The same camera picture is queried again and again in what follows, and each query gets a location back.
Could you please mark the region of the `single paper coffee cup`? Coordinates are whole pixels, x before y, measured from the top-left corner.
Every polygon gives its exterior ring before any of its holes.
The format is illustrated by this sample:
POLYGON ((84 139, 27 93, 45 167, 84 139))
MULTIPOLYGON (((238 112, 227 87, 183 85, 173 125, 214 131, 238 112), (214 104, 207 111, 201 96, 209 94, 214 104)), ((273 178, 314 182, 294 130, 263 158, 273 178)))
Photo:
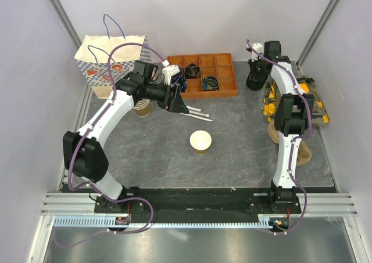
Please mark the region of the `single paper coffee cup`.
POLYGON ((203 155, 210 148, 212 137, 207 131, 195 131, 189 137, 189 143, 196 154, 203 155))

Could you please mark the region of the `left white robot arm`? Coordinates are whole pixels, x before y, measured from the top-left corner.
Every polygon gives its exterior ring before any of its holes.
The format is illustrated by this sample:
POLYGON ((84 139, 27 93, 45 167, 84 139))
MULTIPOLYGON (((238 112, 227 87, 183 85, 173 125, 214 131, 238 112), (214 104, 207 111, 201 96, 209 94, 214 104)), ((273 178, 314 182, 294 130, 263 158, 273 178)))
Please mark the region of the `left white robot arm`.
POLYGON ((72 177, 77 175, 103 194, 114 212, 127 208, 127 198, 123 195, 126 189, 108 171, 103 147, 119 121, 142 100, 153 100, 169 112, 189 112, 181 97, 185 78, 180 67, 168 62, 163 65, 164 80, 157 84, 152 80, 155 65, 137 60, 133 71, 114 84, 113 91, 93 118, 78 131, 64 134, 63 158, 71 191, 76 190, 72 177))

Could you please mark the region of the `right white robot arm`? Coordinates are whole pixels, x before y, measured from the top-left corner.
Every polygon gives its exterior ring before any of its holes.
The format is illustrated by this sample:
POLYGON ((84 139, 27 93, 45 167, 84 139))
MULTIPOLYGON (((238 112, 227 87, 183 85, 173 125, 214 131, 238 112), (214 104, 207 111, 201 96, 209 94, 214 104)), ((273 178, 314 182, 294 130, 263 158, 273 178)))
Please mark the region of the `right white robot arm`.
POLYGON ((298 202, 296 162, 303 137, 312 131, 314 97, 298 83, 289 57, 281 54, 279 41, 252 44, 247 39, 246 45, 251 53, 246 86, 257 91, 271 77, 281 95, 274 114, 279 144, 277 168, 266 198, 267 208, 278 213, 287 205, 294 206, 298 202))

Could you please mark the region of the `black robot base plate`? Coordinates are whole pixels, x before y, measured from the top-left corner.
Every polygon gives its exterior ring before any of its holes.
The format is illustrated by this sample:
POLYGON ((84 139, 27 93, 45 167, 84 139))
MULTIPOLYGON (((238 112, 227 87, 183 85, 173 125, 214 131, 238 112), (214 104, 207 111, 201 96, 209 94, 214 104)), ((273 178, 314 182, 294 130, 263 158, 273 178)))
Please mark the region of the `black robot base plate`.
POLYGON ((298 189, 270 188, 128 188, 119 198, 141 197, 154 212, 220 210, 253 214, 300 214, 298 189))

